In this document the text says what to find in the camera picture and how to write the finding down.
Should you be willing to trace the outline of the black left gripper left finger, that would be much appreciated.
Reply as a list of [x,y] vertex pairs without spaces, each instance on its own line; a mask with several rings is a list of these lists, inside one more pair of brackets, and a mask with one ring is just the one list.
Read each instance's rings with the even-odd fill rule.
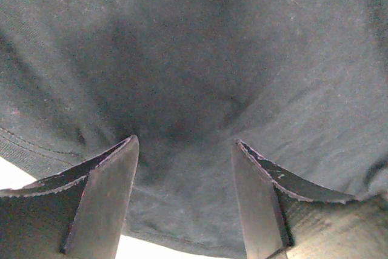
[[138,156],[131,136],[63,172],[1,190],[1,257],[115,258]]

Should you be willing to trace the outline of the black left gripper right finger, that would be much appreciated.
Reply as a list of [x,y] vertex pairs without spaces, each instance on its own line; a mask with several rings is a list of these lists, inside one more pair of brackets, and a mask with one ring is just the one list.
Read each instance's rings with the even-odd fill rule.
[[248,258],[386,258],[387,201],[311,183],[241,140],[233,173]]

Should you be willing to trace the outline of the black t shirt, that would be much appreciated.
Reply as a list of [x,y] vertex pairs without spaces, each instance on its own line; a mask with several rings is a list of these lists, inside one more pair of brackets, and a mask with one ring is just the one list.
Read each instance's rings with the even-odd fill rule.
[[127,137],[124,235],[244,258],[235,139],[387,207],[387,0],[1,0],[1,157],[35,178]]

